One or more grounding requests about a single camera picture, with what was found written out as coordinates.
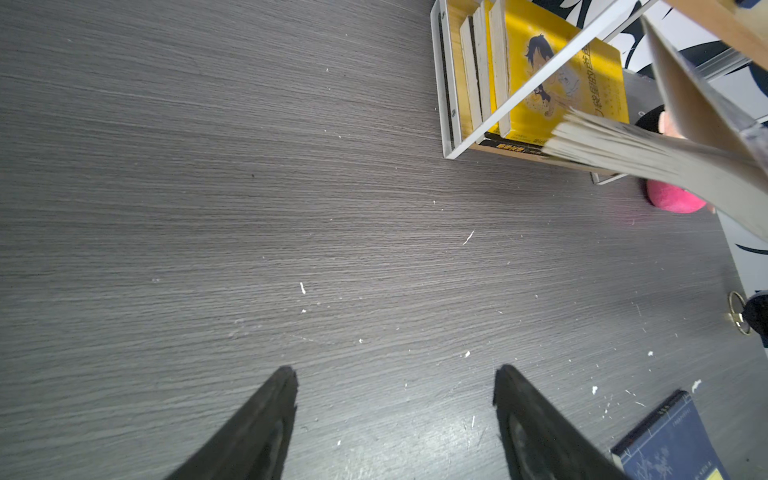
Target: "blue book cover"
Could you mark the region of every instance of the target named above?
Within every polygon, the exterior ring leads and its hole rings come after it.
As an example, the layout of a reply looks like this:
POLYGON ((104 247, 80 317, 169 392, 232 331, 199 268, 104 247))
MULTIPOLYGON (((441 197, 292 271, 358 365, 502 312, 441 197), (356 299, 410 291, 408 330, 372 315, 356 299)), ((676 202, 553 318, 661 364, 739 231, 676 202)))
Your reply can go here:
POLYGON ((688 392, 677 390, 611 454, 634 480, 730 480, 688 392))

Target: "keychain ring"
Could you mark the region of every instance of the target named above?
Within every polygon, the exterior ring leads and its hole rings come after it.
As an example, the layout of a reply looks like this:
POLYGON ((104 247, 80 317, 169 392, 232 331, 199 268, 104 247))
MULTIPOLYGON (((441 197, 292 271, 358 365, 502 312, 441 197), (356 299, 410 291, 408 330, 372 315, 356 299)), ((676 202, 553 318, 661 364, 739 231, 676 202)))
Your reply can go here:
POLYGON ((736 297, 739 300, 739 303, 741 303, 741 309, 744 310, 744 307, 746 305, 746 302, 744 301, 744 297, 741 296, 738 292, 731 292, 728 293, 728 308, 730 309, 730 318, 733 321, 733 324, 736 325, 736 328, 739 329, 739 331, 743 335, 750 335, 752 333, 752 327, 750 327, 750 324, 748 323, 746 325, 746 330, 742 327, 742 325, 745 323, 744 318, 741 316, 741 313, 736 313, 736 310, 733 309, 733 298, 736 297))

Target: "gray wood grain table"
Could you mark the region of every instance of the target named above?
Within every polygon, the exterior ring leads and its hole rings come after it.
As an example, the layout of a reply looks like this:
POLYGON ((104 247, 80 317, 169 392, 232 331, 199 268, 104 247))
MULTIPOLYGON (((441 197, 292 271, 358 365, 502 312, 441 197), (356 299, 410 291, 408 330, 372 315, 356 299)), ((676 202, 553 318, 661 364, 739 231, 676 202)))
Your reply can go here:
POLYGON ((161 478, 291 364, 285 478, 505 478, 509 362, 602 451, 701 379, 765 478, 717 219, 441 159, 430 8, 0 3, 0 477, 161 478))

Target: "cartoon character with black hair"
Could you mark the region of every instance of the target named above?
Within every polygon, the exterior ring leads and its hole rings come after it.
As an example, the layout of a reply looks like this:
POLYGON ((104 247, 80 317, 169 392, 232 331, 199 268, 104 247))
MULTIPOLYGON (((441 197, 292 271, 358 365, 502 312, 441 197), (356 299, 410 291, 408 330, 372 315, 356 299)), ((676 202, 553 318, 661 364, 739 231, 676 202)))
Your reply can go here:
MULTIPOLYGON (((525 54, 528 58, 528 63, 531 64, 532 70, 529 71, 530 75, 533 75, 544 66, 547 61, 554 57, 554 51, 549 45, 549 42, 543 35, 531 38, 528 42, 528 52, 525 54)), ((578 92, 580 80, 575 72, 563 65, 560 67, 550 78, 544 81, 533 90, 533 93, 526 98, 525 103, 533 110, 544 111, 545 117, 551 117, 555 108, 559 105, 565 109, 578 104, 575 95, 578 92), (553 91, 553 87, 559 82, 565 92, 565 97, 557 94, 553 91)))

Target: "white paint chip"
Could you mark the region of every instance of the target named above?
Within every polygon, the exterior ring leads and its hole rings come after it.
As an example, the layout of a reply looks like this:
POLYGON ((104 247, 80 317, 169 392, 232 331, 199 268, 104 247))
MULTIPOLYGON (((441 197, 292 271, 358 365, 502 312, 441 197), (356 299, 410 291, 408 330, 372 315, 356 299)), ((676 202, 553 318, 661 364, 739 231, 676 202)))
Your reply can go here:
POLYGON ((470 238, 472 238, 472 235, 474 235, 474 234, 475 234, 475 231, 473 230, 473 231, 472 231, 472 233, 470 233, 470 234, 469 234, 469 237, 467 237, 467 240, 464 240, 464 243, 462 243, 462 247, 463 247, 464 245, 466 245, 466 244, 467 244, 467 242, 469 242, 469 239, 470 239, 470 238))

